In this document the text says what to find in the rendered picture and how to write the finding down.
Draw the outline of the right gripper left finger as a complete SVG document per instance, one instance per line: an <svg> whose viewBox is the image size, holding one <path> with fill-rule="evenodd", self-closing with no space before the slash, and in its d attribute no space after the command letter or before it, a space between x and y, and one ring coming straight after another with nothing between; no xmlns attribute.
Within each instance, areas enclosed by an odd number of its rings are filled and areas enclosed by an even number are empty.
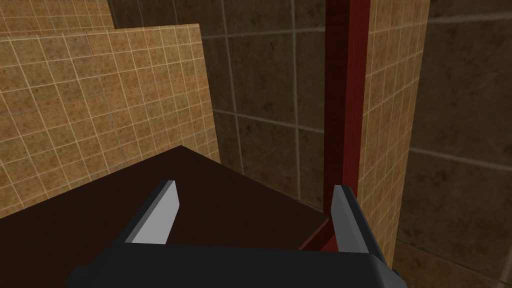
<svg viewBox="0 0 512 288"><path fill-rule="evenodd" d="M162 181L135 213L115 243L166 244L179 207L176 182Z"/></svg>

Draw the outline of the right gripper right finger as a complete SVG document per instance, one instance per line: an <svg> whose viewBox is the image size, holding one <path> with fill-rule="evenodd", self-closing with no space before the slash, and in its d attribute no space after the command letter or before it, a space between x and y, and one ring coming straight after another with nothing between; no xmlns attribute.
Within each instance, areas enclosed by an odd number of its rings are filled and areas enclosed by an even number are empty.
<svg viewBox="0 0 512 288"><path fill-rule="evenodd" d="M386 262L368 221L348 185L335 185L332 224L339 252L366 253Z"/></svg>

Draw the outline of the dark brown door leaf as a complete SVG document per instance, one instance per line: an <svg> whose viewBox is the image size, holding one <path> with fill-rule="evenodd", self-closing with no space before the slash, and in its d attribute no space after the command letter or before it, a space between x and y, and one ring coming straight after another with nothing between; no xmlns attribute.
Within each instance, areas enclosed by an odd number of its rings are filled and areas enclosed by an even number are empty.
<svg viewBox="0 0 512 288"><path fill-rule="evenodd" d="M0 219L0 288L67 288L162 181L179 210L169 244L321 250L325 214L186 147L178 146Z"/></svg>

